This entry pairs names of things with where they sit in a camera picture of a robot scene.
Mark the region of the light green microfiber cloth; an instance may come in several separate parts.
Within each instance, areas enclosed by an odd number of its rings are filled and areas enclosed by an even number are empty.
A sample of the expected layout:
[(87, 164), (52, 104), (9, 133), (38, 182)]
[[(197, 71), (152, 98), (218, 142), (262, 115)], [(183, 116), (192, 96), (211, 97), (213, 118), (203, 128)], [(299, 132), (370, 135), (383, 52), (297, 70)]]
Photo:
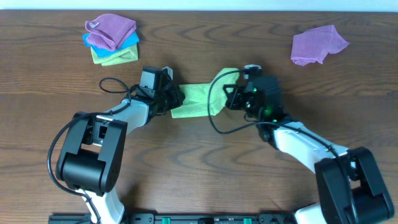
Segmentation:
[(180, 89), (185, 95), (183, 105), (171, 111), (173, 118), (194, 118), (208, 116), (208, 94), (210, 96), (210, 114), (217, 115), (225, 106), (227, 97), (224, 85), (235, 84), (239, 78), (237, 68), (223, 68), (209, 83), (184, 84)]

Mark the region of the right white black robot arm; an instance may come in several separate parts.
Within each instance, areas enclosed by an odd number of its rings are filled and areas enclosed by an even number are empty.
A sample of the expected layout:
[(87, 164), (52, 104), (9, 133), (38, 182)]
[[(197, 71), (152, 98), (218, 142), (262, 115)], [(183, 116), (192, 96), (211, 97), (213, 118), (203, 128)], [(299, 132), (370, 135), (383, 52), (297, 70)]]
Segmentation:
[(260, 137), (311, 170), (319, 203), (294, 213), (296, 223), (380, 223), (395, 210), (372, 152), (350, 149), (315, 134), (284, 111), (275, 77), (248, 78), (244, 86), (224, 85), (227, 107), (243, 110)]

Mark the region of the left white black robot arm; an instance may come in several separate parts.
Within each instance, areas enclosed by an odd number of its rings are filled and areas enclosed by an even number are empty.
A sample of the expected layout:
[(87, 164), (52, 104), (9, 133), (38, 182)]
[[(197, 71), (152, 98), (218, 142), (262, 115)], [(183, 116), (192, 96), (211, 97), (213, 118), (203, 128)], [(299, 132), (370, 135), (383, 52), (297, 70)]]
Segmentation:
[(89, 208), (85, 215), (51, 215), (49, 223), (136, 223), (120, 201), (116, 182), (126, 136), (152, 118), (182, 106), (185, 98), (173, 83), (170, 67), (145, 66), (141, 80), (125, 86), (120, 104), (105, 112), (77, 112), (61, 129), (66, 135), (52, 180), (79, 195)]

